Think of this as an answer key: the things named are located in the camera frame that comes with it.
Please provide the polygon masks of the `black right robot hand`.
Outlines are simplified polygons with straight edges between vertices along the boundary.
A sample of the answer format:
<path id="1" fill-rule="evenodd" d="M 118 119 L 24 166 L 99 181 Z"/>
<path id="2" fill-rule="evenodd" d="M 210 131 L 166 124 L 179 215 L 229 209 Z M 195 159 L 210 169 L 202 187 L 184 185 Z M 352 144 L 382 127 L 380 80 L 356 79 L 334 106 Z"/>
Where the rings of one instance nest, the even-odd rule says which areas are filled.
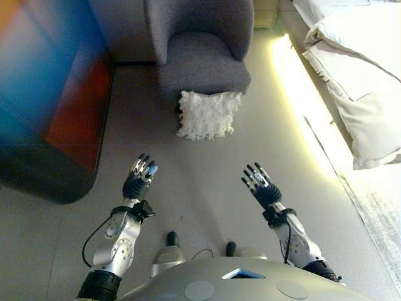
<path id="1" fill-rule="evenodd" d="M 270 176 L 259 163 L 255 162 L 253 166 L 247 164 L 243 173 L 241 181 L 262 208 L 267 209 L 281 202 L 281 191 L 271 182 Z"/>

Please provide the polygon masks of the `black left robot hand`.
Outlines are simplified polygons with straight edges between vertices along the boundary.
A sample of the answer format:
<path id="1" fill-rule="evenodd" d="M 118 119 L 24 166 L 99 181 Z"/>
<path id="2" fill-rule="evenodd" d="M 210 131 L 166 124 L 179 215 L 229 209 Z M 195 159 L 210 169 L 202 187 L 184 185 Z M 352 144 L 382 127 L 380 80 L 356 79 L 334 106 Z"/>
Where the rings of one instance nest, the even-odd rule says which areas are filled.
<path id="1" fill-rule="evenodd" d="M 143 200 L 157 170 L 158 166 L 155 161 L 150 161 L 148 154 L 140 154 L 123 184 L 123 198 Z"/>

